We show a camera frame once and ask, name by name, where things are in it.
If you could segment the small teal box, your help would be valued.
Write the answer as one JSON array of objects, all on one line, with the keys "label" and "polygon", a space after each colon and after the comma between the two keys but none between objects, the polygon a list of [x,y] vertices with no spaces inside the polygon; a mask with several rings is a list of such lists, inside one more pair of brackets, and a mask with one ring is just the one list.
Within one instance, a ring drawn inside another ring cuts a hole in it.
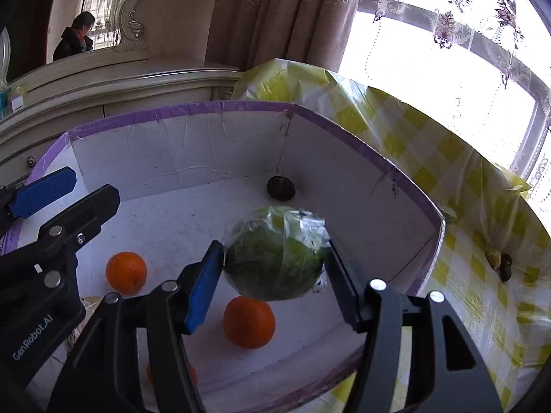
[{"label": "small teal box", "polygon": [[11,114],[8,92],[0,92],[0,118],[3,119]]}]

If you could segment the green cabbage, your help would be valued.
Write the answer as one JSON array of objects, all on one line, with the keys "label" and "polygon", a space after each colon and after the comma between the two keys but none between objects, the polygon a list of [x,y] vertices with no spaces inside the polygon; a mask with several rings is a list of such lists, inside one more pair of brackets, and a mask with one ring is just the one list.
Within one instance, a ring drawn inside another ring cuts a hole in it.
[{"label": "green cabbage", "polygon": [[267,206],[244,217],[224,240],[224,272],[242,296],[282,301],[303,296],[323,272],[330,236],[325,220],[290,206]]}]

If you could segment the dark brown round fruit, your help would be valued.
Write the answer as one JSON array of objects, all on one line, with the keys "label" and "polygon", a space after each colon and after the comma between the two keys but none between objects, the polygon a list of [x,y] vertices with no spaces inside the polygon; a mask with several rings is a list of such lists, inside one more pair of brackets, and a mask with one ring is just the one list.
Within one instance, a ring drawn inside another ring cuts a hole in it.
[{"label": "dark brown round fruit", "polygon": [[266,185],[268,195],[277,201],[290,201],[296,195],[294,183],[282,175],[272,176]]}]

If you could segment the large orange in box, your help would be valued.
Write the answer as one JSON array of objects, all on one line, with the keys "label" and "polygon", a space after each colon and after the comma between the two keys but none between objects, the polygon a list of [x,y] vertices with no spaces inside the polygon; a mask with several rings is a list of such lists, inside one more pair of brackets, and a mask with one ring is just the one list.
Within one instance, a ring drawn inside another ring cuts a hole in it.
[{"label": "large orange in box", "polygon": [[223,315],[223,329],[236,346],[256,350],[268,344],[276,331],[276,317],[264,301],[245,296],[232,299]]}]

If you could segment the white carved dresser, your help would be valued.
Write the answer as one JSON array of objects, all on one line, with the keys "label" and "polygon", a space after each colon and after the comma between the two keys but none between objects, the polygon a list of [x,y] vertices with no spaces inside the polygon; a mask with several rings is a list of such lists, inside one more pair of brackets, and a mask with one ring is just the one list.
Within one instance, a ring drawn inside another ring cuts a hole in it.
[{"label": "white carved dresser", "polygon": [[119,63],[54,80],[1,120],[1,184],[19,182],[62,133],[119,114],[231,97],[238,68],[183,58]]}]

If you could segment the small white box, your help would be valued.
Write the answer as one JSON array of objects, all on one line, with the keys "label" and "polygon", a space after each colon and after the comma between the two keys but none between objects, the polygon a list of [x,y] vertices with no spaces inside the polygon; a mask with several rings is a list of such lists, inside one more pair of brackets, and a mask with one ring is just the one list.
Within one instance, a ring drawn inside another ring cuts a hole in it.
[{"label": "small white box", "polygon": [[10,99],[11,110],[13,113],[21,110],[24,107],[24,96],[21,94],[13,94]]}]

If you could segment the ornate white mirror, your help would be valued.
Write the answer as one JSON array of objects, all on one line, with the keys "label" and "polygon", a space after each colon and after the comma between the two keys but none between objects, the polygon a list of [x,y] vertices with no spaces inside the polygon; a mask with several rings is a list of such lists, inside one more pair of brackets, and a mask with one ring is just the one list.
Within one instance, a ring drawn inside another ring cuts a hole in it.
[{"label": "ornate white mirror", "polygon": [[1,0],[1,88],[46,64],[118,44],[123,0]]}]

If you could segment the dark fruit front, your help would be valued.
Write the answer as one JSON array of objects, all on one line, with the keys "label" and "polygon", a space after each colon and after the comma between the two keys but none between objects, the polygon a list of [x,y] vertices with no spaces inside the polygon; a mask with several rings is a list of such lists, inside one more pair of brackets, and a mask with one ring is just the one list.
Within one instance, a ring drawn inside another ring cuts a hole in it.
[{"label": "dark fruit front", "polygon": [[512,277],[512,268],[509,266],[502,266],[499,270],[501,280],[506,283]]}]

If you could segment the pink patterned drape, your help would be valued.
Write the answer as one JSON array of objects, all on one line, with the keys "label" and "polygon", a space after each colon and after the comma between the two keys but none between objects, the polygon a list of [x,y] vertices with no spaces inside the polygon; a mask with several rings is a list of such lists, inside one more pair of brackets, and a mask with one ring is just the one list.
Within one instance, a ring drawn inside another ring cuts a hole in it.
[{"label": "pink patterned drape", "polygon": [[338,70],[360,0],[216,0],[206,60],[249,70],[272,59]]}]

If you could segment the floral sheer curtain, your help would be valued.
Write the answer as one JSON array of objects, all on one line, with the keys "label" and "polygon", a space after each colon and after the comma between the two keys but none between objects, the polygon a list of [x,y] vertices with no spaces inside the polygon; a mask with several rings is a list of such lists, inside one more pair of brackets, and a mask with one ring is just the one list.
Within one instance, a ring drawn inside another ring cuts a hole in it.
[{"label": "floral sheer curtain", "polygon": [[413,105],[550,206],[550,36],[529,0],[361,0],[340,70]]}]

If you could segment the yellow white checkered tablecloth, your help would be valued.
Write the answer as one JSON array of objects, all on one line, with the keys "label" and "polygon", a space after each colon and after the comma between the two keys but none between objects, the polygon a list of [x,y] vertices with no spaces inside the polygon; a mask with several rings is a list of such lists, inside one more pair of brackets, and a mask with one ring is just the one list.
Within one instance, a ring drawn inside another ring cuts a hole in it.
[{"label": "yellow white checkered tablecloth", "polygon": [[[501,404],[515,409],[550,356],[550,228],[509,176],[411,105],[335,72],[274,59],[240,78],[236,100],[297,103],[336,122],[407,174],[447,227],[424,290],[449,296],[481,352]],[[512,257],[504,283],[493,247]]]}]

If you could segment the wrapped yellow fruit far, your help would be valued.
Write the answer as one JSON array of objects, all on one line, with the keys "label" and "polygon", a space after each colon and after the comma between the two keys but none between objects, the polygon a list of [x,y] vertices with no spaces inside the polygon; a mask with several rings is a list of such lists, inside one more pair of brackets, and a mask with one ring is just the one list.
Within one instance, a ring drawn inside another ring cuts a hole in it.
[{"label": "wrapped yellow fruit far", "polygon": [[498,271],[501,267],[501,251],[493,247],[488,247],[485,251],[485,256],[490,267],[494,271]]}]

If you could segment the purple-edged cardboard box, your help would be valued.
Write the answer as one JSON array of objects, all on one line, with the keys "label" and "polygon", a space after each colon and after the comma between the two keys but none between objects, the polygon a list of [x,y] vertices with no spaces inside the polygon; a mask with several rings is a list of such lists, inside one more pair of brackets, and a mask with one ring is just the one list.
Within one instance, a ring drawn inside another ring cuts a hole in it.
[{"label": "purple-edged cardboard box", "polygon": [[[37,238],[55,214],[104,184],[118,213],[77,255],[83,296],[102,296],[105,266],[130,251],[147,262],[146,289],[197,262],[208,245],[272,204],[276,174],[295,186],[291,205],[320,216],[339,255],[400,292],[425,284],[446,224],[429,197],[389,160],[325,117],[297,105],[225,101],[106,117],[63,133],[31,179],[69,167],[75,189],[2,241],[9,253]],[[205,322],[186,338],[210,412],[319,412],[355,369],[364,338],[341,316],[332,287],[272,304],[274,338],[246,351],[222,329],[235,290],[221,279]]]}]

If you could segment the dark fruit rear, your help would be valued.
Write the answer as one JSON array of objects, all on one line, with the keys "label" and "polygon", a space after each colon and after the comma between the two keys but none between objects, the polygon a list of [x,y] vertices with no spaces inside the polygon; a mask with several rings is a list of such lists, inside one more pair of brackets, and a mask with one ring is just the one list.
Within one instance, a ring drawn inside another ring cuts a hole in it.
[{"label": "dark fruit rear", "polygon": [[501,267],[511,267],[513,263],[512,257],[509,254],[501,254]]}]

